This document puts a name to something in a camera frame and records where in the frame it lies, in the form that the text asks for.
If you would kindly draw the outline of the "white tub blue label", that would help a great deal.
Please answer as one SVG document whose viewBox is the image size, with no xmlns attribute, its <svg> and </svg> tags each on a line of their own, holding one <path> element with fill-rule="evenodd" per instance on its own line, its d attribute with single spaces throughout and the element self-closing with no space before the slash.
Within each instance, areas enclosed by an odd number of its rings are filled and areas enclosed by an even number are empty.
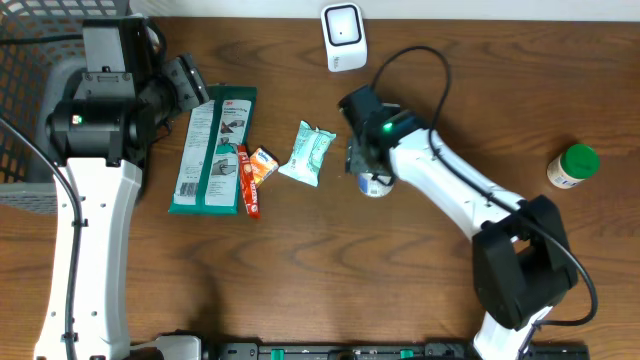
<svg viewBox="0 0 640 360">
<path fill-rule="evenodd" d="M 371 198 L 380 198 L 388 195 L 394 186 L 393 176 L 375 173 L 360 173 L 357 176 L 358 188 L 361 193 Z"/>
</svg>

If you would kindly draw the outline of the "mint green wipes pack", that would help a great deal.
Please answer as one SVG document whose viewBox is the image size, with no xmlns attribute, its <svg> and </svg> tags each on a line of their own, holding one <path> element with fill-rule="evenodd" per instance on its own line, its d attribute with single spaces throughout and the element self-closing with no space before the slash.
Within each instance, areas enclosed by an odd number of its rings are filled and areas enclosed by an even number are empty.
<svg viewBox="0 0 640 360">
<path fill-rule="evenodd" d="M 335 138 L 334 133 L 313 128 L 302 120 L 289 161 L 281 165 L 278 172 L 294 180 L 317 187 L 325 154 Z"/>
</svg>

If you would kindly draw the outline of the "green box with label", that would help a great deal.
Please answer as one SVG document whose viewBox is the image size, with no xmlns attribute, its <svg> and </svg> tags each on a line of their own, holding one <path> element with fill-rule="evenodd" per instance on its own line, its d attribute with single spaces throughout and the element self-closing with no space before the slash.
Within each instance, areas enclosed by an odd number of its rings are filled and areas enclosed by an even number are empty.
<svg viewBox="0 0 640 360">
<path fill-rule="evenodd" d="M 171 214 L 235 215 L 240 180 L 237 145 L 246 143 L 258 89 L 215 85 L 191 111 Z"/>
</svg>

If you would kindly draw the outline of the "orange snack packet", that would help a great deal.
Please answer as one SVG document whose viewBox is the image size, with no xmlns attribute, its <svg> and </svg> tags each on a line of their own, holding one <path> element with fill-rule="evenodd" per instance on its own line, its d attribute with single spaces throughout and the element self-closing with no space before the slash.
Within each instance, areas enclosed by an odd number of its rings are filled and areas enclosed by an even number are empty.
<svg viewBox="0 0 640 360">
<path fill-rule="evenodd" d="M 257 187 L 279 168 L 276 158 L 262 147 L 258 147 L 250 156 L 250 164 Z"/>
</svg>

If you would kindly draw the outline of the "red packet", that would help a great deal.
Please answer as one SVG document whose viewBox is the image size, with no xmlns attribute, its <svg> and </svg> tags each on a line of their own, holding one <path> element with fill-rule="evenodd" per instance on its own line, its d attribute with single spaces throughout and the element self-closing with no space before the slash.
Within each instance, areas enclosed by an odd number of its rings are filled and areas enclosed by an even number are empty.
<svg viewBox="0 0 640 360">
<path fill-rule="evenodd" d="M 247 214 L 251 218 L 259 219 L 259 199 L 250 157 L 244 145 L 237 145 L 235 149 L 238 156 L 241 191 Z"/>
</svg>

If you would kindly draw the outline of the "green lid white jar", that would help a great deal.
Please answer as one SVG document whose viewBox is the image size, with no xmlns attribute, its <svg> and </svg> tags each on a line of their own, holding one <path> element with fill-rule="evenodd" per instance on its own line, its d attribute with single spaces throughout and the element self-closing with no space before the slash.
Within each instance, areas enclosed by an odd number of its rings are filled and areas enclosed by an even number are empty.
<svg viewBox="0 0 640 360">
<path fill-rule="evenodd" d="M 571 189 L 593 177 L 600 169 L 600 157 L 585 144 L 574 144 L 553 159 L 547 167 L 547 177 L 560 189 Z"/>
</svg>

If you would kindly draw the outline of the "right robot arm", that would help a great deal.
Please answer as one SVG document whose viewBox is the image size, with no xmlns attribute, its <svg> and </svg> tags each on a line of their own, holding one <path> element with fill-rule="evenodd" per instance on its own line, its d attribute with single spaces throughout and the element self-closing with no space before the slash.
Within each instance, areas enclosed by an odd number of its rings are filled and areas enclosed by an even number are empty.
<svg viewBox="0 0 640 360">
<path fill-rule="evenodd" d="M 362 156 L 415 187 L 472 245 L 475 294 L 485 310 L 472 353 L 522 359 L 548 314 L 584 268 L 572 254 L 559 209 L 545 196 L 526 200 L 456 155 L 434 126 L 410 111 L 377 106 L 341 112 Z"/>
</svg>

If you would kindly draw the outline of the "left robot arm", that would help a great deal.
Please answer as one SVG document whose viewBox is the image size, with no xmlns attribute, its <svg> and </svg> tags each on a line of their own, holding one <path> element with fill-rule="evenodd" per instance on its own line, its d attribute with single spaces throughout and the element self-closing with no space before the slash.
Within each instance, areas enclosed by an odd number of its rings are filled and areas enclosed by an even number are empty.
<svg viewBox="0 0 640 360">
<path fill-rule="evenodd" d="M 57 232 L 47 313 L 36 359 L 127 359 L 131 218 L 160 126 L 209 100 L 190 54 L 136 84 L 132 72 L 89 72 L 60 101 L 45 134 L 52 153 Z"/>
</svg>

